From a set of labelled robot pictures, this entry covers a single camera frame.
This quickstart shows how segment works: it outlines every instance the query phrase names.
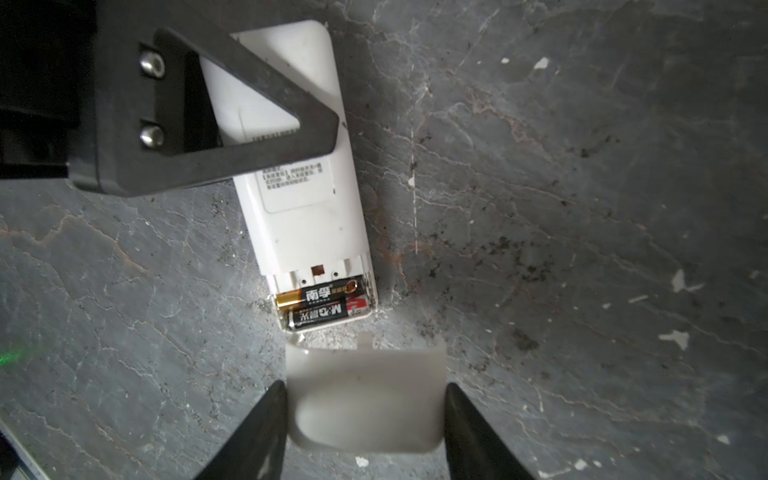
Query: screw head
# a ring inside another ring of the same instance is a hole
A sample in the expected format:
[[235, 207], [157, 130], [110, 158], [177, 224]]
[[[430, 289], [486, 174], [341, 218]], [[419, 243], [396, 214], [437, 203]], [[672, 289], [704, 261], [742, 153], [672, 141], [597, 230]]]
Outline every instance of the screw head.
[[158, 125], [147, 125], [141, 129], [141, 143], [146, 148], [158, 148], [165, 142], [165, 132]]
[[165, 60], [157, 52], [145, 51], [139, 57], [141, 70], [152, 78], [160, 79], [165, 76]]

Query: sticker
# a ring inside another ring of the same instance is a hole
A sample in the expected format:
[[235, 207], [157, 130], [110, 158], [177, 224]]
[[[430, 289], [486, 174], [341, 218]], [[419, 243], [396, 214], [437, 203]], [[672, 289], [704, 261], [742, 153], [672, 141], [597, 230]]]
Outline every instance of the sticker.
[[328, 157], [311, 158], [256, 172], [264, 210], [271, 214], [328, 201], [333, 176]]

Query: battery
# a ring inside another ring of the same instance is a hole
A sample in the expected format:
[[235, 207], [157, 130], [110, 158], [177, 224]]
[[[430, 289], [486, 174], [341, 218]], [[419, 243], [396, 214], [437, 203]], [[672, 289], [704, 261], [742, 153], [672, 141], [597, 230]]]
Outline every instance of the battery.
[[295, 332], [298, 329], [359, 315], [365, 313], [368, 308], [370, 308], [368, 296], [359, 295], [350, 298], [344, 296], [321, 305], [288, 310], [285, 313], [286, 325], [289, 330]]
[[362, 290], [362, 275], [278, 293], [275, 296], [275, 304], [281, 310], [287, 307], [312, 306], [355, 295], [359, 290]]

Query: black battery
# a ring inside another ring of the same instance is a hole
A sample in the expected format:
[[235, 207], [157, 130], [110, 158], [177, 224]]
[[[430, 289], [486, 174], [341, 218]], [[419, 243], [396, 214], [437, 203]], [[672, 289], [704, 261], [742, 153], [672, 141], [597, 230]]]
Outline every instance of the black battery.
[[364, 313], [370, 304], [366, 295], [360, 295], [353, 298], [343, 297], [322, 305], [308, 306], [288, 310], [286, 315], [286, 325], [291, 331], [307, 328], [310, 326], [322, 325], [333, 320], [343, 319], [348, 316]]

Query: gray marble surface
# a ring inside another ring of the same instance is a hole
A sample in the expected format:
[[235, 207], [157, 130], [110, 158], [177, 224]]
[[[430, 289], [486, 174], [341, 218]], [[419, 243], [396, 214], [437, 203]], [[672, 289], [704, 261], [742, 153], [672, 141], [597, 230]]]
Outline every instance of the gray marble surface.
[[[762, 2], [194, 7], [332, 34], [382, 309], [310, 344], [445, 338], [541, 478], [766, 477]], [[284, 377], [231, 182], [7, 182], [0, 230], [0, 417], [53, 478], [191, 478]], [[358, 456], [283, 478], [448, 478]]]

